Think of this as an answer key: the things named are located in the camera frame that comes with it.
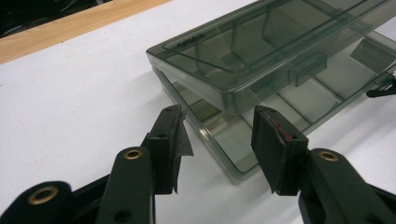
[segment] wooden board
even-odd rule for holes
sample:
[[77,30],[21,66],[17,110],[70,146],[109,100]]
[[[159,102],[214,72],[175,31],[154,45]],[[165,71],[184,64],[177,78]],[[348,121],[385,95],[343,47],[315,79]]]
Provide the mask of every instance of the wooden board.
[[0,39],[0,64],[130,17],[170,0],[113,0]]

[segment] white table surface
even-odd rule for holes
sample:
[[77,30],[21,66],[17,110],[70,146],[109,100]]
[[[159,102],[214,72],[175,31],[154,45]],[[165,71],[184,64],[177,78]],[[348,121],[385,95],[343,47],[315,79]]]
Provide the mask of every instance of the white table surface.
[[[0,213],[35,184],[78,189],[108,174],[172,104],[146,49],[250,2],[174,0],[0,65]],[[395,24],[378,31],[396,40]],[[156,197],[158,223],[302,223],[297,197],[272,195],[262,172],[231,185],[186,126],[195,156],[182,160],[179,194]],[[395,127],[396,97],[362,96],[308,138],[396,193]]]

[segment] metal grommet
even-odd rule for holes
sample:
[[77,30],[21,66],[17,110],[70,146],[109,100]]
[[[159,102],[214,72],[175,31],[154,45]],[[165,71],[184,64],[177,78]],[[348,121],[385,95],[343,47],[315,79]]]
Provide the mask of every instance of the metal grommet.
[[132,149],[132,150],[125,152],[124,158],[127,160],[135,160],[135,159],[138,159],[139,157],[141,157],[142,155],[143,155],[142,151],[137,150],[137,149]]
[[33,205],[46,203],[53,199],[58,194],[58,192],[59,190],[54,186],[44,187],[42,189],[36,190],[32,195],[30,195],[27,201]]
[[330,151],[320,151],[319,156],[325,161],[338,161],[338,156]]

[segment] transparent plastic case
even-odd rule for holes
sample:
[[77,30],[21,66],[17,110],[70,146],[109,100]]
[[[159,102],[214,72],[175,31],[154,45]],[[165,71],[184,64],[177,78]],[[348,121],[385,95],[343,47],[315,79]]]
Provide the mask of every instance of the transparent plastic case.
[[237,184],[259,169],[250,147],[255,105],[307,134],[393,79],[383,72],[395,43],[367,34],[395,8],[385,0],[259,1],[148,49],[148,58]]

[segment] clear plastic box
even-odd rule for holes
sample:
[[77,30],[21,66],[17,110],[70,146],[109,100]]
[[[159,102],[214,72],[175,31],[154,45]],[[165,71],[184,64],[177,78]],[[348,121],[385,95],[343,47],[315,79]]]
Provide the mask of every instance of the clear plastic box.
[[[250,148],[254,105],[275,108],[309,133],[392,79],[382,72],[396,59],[394,43],[361,38],[395,8],[385,0],[259,1],[148,49],[148,58],[238,183],[258,169]],[[373,50],[387,63],[378,65]]]

